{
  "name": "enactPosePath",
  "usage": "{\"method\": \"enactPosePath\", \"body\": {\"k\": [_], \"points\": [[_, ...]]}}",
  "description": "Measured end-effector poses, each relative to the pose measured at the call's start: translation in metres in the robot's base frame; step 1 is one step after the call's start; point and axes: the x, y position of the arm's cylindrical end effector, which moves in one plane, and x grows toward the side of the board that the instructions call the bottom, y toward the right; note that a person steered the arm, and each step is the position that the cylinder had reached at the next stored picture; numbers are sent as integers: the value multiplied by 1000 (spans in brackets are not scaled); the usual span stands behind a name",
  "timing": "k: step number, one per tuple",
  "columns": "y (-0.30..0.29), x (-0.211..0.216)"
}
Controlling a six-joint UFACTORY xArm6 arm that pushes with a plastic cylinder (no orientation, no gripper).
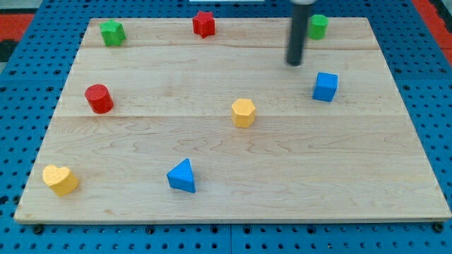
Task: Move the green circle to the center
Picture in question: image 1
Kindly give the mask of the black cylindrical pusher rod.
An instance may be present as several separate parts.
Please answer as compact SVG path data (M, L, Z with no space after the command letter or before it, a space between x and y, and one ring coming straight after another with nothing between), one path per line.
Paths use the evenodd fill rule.
M302 64L309 17L315 4L315 0L291 0L291 3L292 15L287 43L286 62L291 66L299 66Z

